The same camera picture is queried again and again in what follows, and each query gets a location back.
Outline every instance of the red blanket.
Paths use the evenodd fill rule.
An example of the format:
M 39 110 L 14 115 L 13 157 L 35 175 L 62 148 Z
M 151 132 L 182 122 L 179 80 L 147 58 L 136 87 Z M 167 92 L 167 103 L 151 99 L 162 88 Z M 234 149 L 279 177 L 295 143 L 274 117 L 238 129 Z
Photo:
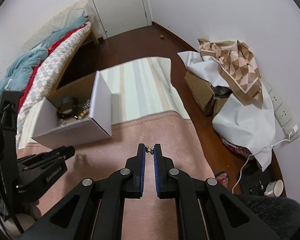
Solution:
M 77 30 L 80 30 L 81 28 L 85 27 L 87 24 L 85 23 L 83 26 L 81 27 L 78 27 L 76 29 L 73 29 L 72 31 L 69 31 L 66 36 L 64 36 L 63 38 L 61 38 L 60 40 L 58 40 L 55 44 L 53 44 L 49 49 L 48 49 L 48 55 L 50 55 L 59 45 L 61 42 L 63 42 L 64 40 L 66 40 L 67 38 L 70 37 L 70 35 L 74 32 L 76 32 Z M 28 84 L 26 86 L 26 89 L 24 90 L 24 94 L 23 96 L 19 99 L 19 107 L 18 107 L 18 113 L 20 112 L 20 109 L 21 109 L 21 106 L 23 105 L 23 102 L 26 100 L 26 97 L 30 91 L 30 88 L 32 87 L 32 84 L 33 84 L 33 80 L 34 80 L 34 77 L 35 75 L 37 74 L 37 71 L 38 71 L 38 68 L 40 67 L 41 63 L 35 67 L 33 67 L 33 71 L 32 71 L 32 74 L 30 76 L 30 79 L 28 81 Z

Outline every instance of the cardboard box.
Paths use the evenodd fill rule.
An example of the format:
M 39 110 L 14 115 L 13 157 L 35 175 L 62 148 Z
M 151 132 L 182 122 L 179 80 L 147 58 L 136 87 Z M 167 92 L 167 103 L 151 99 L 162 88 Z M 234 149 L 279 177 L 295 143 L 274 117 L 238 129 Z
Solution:
M 78 104 L 91 100 L 89 115 L 64 126 L 58 126 L 57 108 L 62 98 L 73 96 Z M 40 109 L 33 139 L 56 149 L 111 138 L 111 92 L 99 71 L 53 92 Z
M 215 96 L 209 84 L 187 71 L 185 80 L 192 92 L 192 95 L 200 106 L 205 116 L 215 116 L 223 107 L 228 98 L 218 98 Z

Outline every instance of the slipper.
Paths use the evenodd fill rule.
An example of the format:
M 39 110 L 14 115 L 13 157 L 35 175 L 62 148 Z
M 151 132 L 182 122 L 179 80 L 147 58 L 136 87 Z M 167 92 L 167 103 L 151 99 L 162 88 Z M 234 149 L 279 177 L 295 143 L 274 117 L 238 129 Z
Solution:
M 222 173 L 226 173 L 226 174 L 227 174 L 226 178 L 228 178 L 228 185 L 229 185 L 230 177 L 229 177 L 228 172 L 220 171 L 220 172 L 218 172 L 217 174 L 214 174 L 214 177 L 216 178 L 216 177 L 220 176 Z M 222 179 L 217 179 L 217 181 L 219 181 L 219 182 L 223 185 Z

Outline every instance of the white door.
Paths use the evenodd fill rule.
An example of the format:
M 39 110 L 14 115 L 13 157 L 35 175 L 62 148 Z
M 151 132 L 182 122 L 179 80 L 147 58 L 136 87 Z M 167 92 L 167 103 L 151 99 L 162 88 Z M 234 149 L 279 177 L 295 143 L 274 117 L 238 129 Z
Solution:
M 107 37 L 147 26 L 142 0 L 93 0 Z

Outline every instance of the cup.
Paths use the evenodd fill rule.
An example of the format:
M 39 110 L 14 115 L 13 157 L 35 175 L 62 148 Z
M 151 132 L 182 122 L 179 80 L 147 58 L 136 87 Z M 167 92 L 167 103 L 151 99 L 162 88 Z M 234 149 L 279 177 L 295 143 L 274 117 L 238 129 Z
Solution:
M 270 182 L 263 195 L 267 197 L 279 197 L 283 191 L 283 181 L 281 179 Z

